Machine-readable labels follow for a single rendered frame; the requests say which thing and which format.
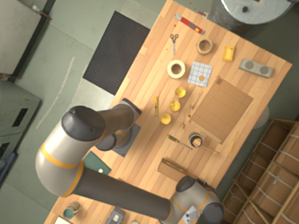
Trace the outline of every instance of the grid paper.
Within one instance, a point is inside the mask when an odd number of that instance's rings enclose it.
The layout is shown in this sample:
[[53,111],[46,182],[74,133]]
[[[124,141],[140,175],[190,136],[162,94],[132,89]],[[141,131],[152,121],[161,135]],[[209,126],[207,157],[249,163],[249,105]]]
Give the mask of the grid paper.
[[[212,72],[212,66],[205,65],[199,62],[193,62],[191,71],[188,77],[188,83],[197,85],[197,86],[202,86],[202,87],[207,87],[208,86],[208,81],[209,81],[209,76],[211,75]],[[204,76],[205,80],[200,81],[199,77]]]

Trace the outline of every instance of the scissors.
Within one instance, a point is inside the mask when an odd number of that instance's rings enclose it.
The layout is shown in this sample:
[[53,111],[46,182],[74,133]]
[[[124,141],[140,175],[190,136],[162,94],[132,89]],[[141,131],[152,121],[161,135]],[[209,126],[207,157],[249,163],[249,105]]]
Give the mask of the scissors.
[[173,56],[175,56],[175,41],[178,39],[178,34],[171,34],[170,38],[173,40]]

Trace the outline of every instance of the workbench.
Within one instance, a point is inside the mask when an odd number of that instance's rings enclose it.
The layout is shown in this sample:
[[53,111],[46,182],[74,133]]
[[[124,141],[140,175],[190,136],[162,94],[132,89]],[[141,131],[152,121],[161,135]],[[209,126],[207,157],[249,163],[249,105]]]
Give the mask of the workbench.
[[[205,34],[200,35],[179,22],[174,17],[175,14],[189,19],[205,30]],[[171,34],[179,34],[175,43],[177,51],[175,57],[173,57],[173,42],[169,37]],[[201,38],[209,38],[213,42],[213,49],[207,55],[200,55],[197,52],[196,44]],[[232,62],[222,61],[225,46],[235,47]],[[274,68],[271,78],[262,78],[239,70],[238,67],[243,58]],[[186,72],[182,78],[172,79],[167,74],[167,66],[174,59],[185,63]],[[218,76],[253,98],[247,111],[223,144],[218,144],[188,122],[185,122],[185,129],[180,129],[182,122],[185,119],[188,120],[186,112],[189,105],[201,92],[201,87],[187,83],[192,62],[211,65],[213,70],[208,86],[204,88],[194,109],[190,111],[191,115],[205,98]],[[205,179],[216,188],[290,67],[291,64],[285,60],[221,28],[200,14],[168,0],[110,105],[112,108],[123,98],[128,98],[142,110],[142,115],[137,121],[137,124],[142,127],[138,136],[125,158],[113,151],[101,152],[95,147],[91,150],[112,169],[109,176],[120,178],[129,184],[165,198],[173,195],[177,184],[157,172],[161,159],[166,157],[187,168],[189,173]],[[186,96],[180,99],[181,109],[178,112],[172,112],[169,104],[175,99],[174,91],[179,86],[186,89]],[[159,97],[159,117],[153,116],[153,97],[156,96]],[[160,122],[160,117],[165,112],[172,116],[172,121],[167,126]],[[187,138],[194,131],[201,134],[205,146],[218,151],[219,155],[204,148],[190,150],[166,138],[167,134],[171,134],[182,143],[188,144]],[[238,131],[237,141],[229,156],[236,131]],[[54,223],[56,217],[62,216],[63,210],[72,201],[78,201],[82,205],[82,210],[71,219],[72,223],[105,223],[114,208],[101,202],[71,195],[57,200],[45,223]],[[142,224],[159,223],[157,219],[126,210],[123,223],[131,223],[133,220]]]

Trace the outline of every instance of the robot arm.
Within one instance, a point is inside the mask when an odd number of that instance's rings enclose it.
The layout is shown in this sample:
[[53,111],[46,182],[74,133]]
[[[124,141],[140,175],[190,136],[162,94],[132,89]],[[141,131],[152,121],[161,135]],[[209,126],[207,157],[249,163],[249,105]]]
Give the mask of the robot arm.
[[36,171],[43,186],[57,196],[78,194],[165,224],[178,223],[191,206],[208,222],[219,223],[223,209],[217,195],[189,176],[177,184],[169,200],[84,167],[84,155],[103,138],[114,134],[117,144],[123,144],[140,114],[127,99],[100,112],[84,106],[70,109],[38,150]]

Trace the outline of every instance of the red utility knife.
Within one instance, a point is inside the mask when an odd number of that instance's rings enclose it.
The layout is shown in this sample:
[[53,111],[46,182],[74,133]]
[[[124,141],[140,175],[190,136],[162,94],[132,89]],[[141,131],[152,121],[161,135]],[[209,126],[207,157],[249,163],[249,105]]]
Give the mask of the red utility knife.
[[198,26],[196,26],[195,24],[193,24],[192,22],[190,22],[188,19],[182,17],[180,14],[176,14],[175,18],[177,20],[181,21],[182,23],[186,24],[191,29],[197,31],[199,34],[204,34],[205,33],[204,30],[202,30],[201,28],[199,28]]

